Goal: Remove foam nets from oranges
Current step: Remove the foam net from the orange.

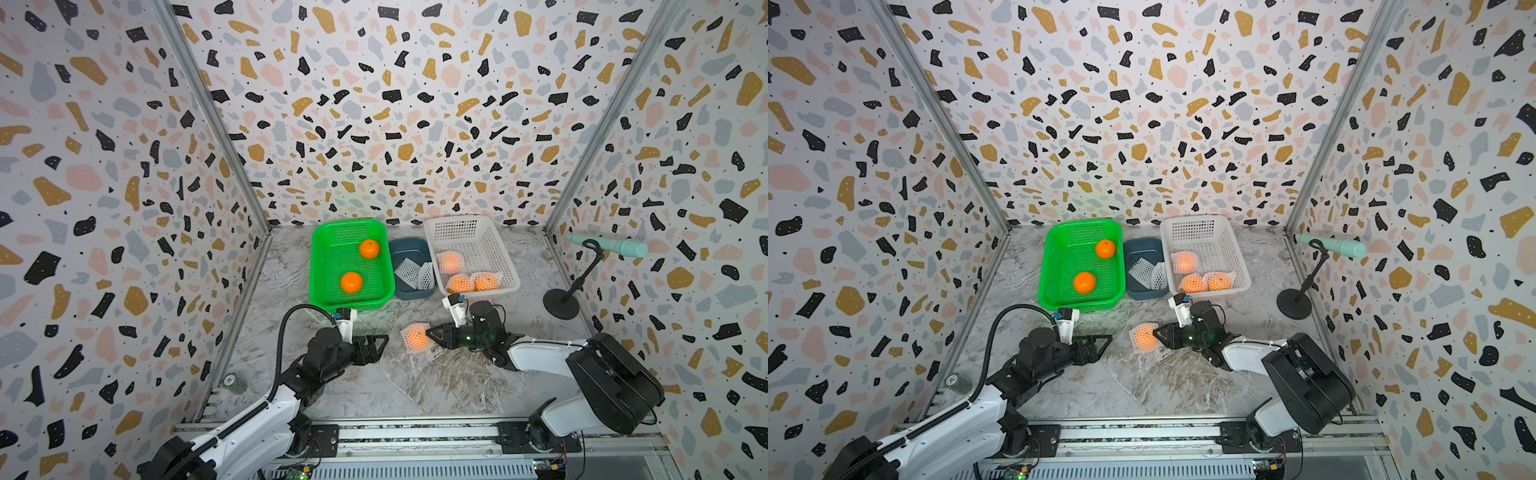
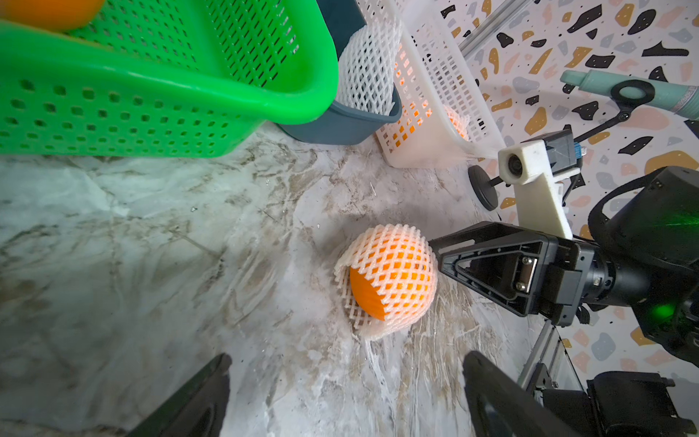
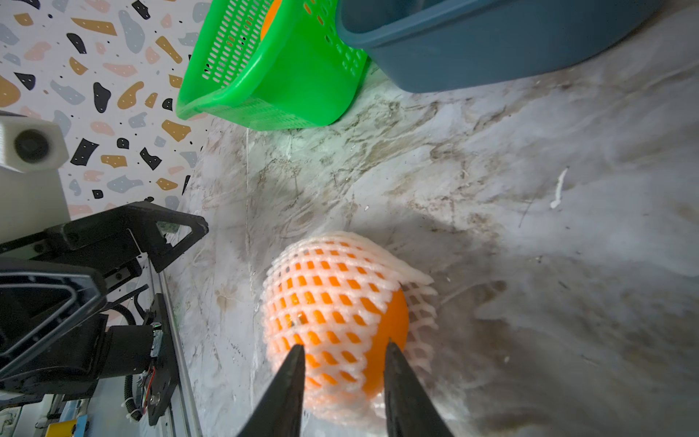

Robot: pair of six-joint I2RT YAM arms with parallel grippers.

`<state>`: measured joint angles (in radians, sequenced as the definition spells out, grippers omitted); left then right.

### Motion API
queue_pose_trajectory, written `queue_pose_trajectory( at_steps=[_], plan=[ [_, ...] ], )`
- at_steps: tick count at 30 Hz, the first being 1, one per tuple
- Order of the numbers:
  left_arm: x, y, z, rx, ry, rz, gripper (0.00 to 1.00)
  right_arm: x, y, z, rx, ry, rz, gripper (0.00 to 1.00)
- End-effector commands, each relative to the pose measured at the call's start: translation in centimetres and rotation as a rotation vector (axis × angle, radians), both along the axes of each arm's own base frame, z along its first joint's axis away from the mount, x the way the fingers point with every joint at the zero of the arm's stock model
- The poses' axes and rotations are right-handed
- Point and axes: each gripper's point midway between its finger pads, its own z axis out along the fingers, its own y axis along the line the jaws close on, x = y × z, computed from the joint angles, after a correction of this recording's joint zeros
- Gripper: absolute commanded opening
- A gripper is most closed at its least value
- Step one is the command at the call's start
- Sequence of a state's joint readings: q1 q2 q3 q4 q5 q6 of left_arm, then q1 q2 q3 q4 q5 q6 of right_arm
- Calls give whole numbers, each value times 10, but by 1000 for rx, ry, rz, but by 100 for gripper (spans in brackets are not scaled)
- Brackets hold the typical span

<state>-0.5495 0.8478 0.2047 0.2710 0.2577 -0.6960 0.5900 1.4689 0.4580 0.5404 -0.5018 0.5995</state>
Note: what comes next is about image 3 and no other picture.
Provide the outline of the netted orange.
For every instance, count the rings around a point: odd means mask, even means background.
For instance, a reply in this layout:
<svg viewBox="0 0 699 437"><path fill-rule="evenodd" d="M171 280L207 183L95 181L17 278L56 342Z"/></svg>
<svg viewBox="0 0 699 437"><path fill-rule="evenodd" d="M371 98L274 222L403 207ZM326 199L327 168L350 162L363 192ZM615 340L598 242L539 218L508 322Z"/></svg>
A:
<svg viewBox="0 0 699 437"><path fill-rule="evenodd" d="M269 7L269 10L265 16L265 19L263 21L262 29L260 31L260 40L263 40L265 36L268 34L269 29L276 17L276 14L278 13L278 10L280 9L282 0L274 0Z"/></svg>
<svg viewBox="0 0 699 437"><path fill-rule="evenodd" d="M320 237L285 249L264 280L264 342L273 368L304 347L308 406L367 402L382 388L390 340L409 331L400 262L369 240Z"/></svg>

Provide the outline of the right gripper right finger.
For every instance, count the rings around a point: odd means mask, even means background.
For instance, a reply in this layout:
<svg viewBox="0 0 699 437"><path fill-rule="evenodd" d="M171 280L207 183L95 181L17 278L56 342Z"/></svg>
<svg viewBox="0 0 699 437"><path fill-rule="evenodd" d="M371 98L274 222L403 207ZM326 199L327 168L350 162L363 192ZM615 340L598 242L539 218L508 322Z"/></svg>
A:
<svg viewBox="0 0 699 437"><path fill-rule="evenodd" d="M402 350L392 340L386 348L383 374L386 426L390 437L453 436Z"/></svg>

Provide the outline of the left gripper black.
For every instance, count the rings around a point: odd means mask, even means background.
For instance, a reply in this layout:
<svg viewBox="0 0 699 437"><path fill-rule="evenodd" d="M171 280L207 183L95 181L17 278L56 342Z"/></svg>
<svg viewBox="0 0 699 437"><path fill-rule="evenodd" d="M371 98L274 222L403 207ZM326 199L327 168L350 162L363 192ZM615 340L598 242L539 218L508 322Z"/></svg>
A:
<svg viewBox="0 0 699 437"><path fill-rule="evenodd" d="M108 326L105 314L84 322L107 301L99 272L143 253L163 271L208 233L200 216L142 201L3 243L1 390L78 394L100 379L145 371L151 326Z"/></svg>

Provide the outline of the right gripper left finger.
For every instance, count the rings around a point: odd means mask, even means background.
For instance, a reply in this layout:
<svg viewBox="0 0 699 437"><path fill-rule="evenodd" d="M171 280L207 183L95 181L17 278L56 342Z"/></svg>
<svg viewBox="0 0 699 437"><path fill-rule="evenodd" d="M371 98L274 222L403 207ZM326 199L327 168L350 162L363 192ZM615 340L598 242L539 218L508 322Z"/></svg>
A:
<svg viewBox="0 0 699 437"><path fill-rule="evenodd" d="M300 436L305 388L304 347L295 344L239 437Z"/></svg>

